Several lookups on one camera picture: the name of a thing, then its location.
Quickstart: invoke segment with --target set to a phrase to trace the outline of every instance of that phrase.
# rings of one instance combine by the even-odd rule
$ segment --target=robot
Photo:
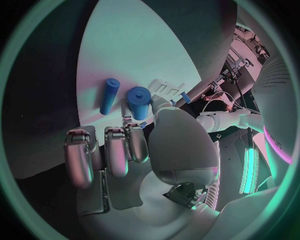
[[[278,54],[263,65],[252,93],[261,115],[240,109],[203,112],[197,119],[154,95],[155,127],[148,147],[142,128],[132,123],[124,104],[123,126],[105,129],[105,170],[100,168],[95,128],[69,131],[66,166],[78,188],[77,213],[89,236],[112,240],[230,239],[248,226],[276,193],[295,144],[295,97]],[[286,125],[276,127],[278,118],[286,118]],[[204,203],[219,170],[208,133],[230,126],[264,133],[274,187],[234,200],[218,212]]]

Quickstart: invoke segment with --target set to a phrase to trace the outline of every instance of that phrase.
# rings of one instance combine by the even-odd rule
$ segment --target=white table
[[[100,114],[104,82],[120,81],[110,114]],[[148,88],[154,80],[189,92],[201,81],[187,51],[166,23],[140,0],[100,0],[87,23],[78,56],[76,93],[81,126],[121,127],[121,103],[128,90]],[[152,121],[149,113],[147,123]]]

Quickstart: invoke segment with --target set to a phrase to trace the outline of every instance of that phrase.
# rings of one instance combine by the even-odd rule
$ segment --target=white robotic arm
[[[208,133],[223,131],[231,126],[240,129],[252,128],[260,133],[264,132],[261,115],[251,114],[247,109],[239,109],[235,112],[205,111],[200,113],[197,121]]]

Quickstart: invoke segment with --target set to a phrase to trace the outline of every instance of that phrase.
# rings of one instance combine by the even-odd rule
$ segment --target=purple light
[[[271,137],[268,134],[268,131],[266,129],[265,126],[263,126],[263,132],[264,132],[264,136],[267,140],[267,142],[271,145],[271,147],[274,149],[274,151],[288,164],[292,164],[292,158],[287,155],[284,151],[280,150],[276,144],[272,141]]]

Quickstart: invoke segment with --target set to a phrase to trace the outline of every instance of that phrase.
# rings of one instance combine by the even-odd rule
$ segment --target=green led light strip
[[[252,194],[256,190],[259,173],[259,152],[257,148],[245,149],[244,169],[240,184],[240,194]]]

